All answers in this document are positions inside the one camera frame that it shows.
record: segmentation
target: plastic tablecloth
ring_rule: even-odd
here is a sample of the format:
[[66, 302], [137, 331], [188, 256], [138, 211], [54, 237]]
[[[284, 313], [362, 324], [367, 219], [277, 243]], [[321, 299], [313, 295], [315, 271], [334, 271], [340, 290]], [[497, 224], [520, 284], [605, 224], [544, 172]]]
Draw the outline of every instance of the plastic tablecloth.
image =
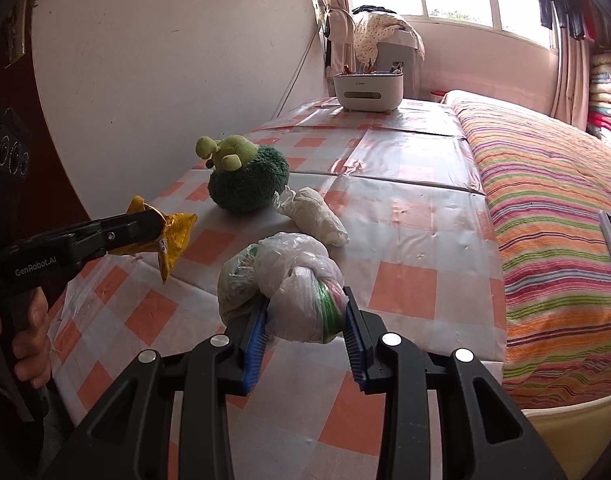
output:
[[[377, 311], [389, 330], [423, 349], [470, 348], [500, 378], [501, 260], [478, 173], [449, 108], [404, 101], [388, 116], [343, 112], [335, 100], [321, 100], [249, 137], [281, 150], [289, 185], [319, 190], [341, 218], [351, 240], [330, 254], [360, 308]], [[209, 176], [199, 163], [154, 201], [165, 212], [198, 215], [165, 285], [155, 254], [108, 255], [86, 265], [50, 311], [53, 375], [75, 424], [141, 350], [185, 352], [223, 331], [216, 299], [222, 264], [260, 238], [296, 231], [272, 208], [228, 215], [209, 198]], [[383, 396], [359, 392], [342, 338], [327, 345], [280, 341], [266, 352], [255, 390], [228, 398], [237, 480], [374, 479], [383, 403]], [[430, 413], [439, 478], [434, 402]]]

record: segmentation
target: white storage box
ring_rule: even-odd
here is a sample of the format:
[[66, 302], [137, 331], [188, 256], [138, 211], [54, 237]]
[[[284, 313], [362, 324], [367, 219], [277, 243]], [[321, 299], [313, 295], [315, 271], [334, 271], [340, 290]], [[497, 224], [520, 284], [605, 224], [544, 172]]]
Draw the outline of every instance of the white storage box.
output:
[[348, 110], [386, 112], [403, 101], [403, 74], [339, 74], [334, 76], [339, 103]]

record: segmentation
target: striped fabric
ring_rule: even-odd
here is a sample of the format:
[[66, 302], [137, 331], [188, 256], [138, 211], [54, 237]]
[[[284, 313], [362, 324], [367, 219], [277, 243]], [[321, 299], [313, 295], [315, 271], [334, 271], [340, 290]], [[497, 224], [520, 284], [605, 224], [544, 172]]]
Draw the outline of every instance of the striped fabric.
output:
[[458, 115], [503, 260], [504, 386], [521, 408], [611, 394], [611, 147], [576, 128], [461, 91]]

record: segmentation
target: green plush toy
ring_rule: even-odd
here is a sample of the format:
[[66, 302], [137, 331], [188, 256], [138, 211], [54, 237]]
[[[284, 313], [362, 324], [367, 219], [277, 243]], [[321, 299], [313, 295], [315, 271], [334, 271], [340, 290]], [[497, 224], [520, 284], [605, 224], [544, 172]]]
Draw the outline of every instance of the green plush toy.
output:
[[207, 190], [221, 208], [242, 215], [268, 205], [283, 192], [290, 176], [285, 157], [272, 146], [257, 146], [245, 137], [201, 137], [196, 154], [214, 168]]

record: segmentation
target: silver screw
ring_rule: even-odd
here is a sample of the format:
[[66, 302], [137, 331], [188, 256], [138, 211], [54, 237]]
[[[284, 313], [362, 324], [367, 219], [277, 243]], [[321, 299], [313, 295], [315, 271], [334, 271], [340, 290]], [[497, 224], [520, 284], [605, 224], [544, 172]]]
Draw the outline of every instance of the silver screw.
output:
[[213, 335], [210, 338], [210, 345], [212, 346], [225, 346], [229, 344], [229, 342], [230, 342], [230, 338], [226, 336], [225, 334]]
[[455, 357], [462, 363], [469, 363], [474, 359], [474, 354], [467, 348], [460, 348], [455, 352]]
[[156, 359], [156, 352], [154, 350], [143, 350], [139, 354], [139, 361], [141, 363], [151, 363]]
[[397, 346], [401, 344], [401, 336], [395, 334], [394, 332], [388, 332], [387, 334], [383, 334], [381, 339], [387, 346]]

